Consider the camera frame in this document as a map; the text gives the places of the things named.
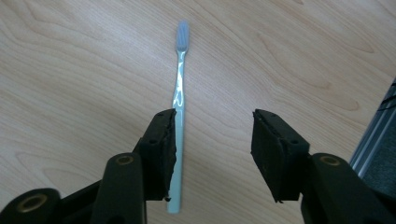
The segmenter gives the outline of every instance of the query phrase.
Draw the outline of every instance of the table surface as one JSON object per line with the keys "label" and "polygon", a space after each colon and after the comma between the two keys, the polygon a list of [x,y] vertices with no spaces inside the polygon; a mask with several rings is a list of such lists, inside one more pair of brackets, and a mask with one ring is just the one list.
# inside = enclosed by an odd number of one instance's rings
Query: table surface
{"label": "table surface", "polygon": [[186,57],[182,210],[148,223],[303,223],[250,155],[253,117],[277,113],[349,160],[396,74],[393,0],[0,2],[0,208],[102,177],[172,106]]}

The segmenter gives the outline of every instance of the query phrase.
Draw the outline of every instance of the toothbrush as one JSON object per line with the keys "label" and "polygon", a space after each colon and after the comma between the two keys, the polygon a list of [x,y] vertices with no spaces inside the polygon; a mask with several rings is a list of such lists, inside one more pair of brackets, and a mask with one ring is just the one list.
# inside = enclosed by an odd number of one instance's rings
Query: toothbrush
{"label": "toothbrush", "polygon": [[177,27],[177,83],[173,98],[173,108],[176,110],[175,129],[176,129],[176,164],[172,174],[169,196],[171,201],[168,203],[168,213],[177,214],[180,211],[181,201],[181,169],[183,157],[183,133],[184,133],[184,57],[189,49],[189,24],[181,21]]}

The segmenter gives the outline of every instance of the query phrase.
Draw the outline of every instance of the toothbrush handle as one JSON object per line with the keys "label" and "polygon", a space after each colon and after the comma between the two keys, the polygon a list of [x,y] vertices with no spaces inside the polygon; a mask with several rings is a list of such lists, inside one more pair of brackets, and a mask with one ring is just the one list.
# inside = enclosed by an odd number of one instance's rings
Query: toothbrush handle
{"label": "toothbrush handle", "polygon": [[185,51],[177,52],[177,84],[173,100],[173,108],[176,110],[175,130],[176,130],[176,164],[172,174],[170,186],[170,198],[168,203],[168,213],[177,214],[180,211],[181,199],[181,170],[183,159],[183,135],[184,135],[184,56]]}

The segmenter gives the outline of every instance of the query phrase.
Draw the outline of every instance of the white toothbrush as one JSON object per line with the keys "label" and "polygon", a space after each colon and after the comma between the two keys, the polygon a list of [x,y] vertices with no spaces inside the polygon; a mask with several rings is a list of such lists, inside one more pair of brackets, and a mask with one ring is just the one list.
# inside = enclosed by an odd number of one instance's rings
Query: white toothbrush
{"label": "white toothbrush", "polygon": [[176,110],[175,129],[176,129],[176,164],[172,174],[169,196],[171,201],[168,203],[168,213],[177,214],[180,211],[181,200],[181,169],[183,159],[183,133],[184,133],[184,57],[189,49],[189,24],[181,21],[177,27],[177,83],[173,99],[173,108]]}

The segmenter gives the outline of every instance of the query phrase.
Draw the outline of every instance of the wood grain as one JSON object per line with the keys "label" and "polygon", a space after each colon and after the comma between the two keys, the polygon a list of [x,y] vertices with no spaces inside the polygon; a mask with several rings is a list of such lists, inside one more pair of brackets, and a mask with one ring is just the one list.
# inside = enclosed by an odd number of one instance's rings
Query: wood grain
{"label": "wood grain", "polygon": [[250,156],[255,108],[311,152],[348,160],[396,74],[392,0],[0,1],[0,208],[66,196],[131,151],[171,107],[176,27],[186,64],[182,212],[149,223],[303,223]]}

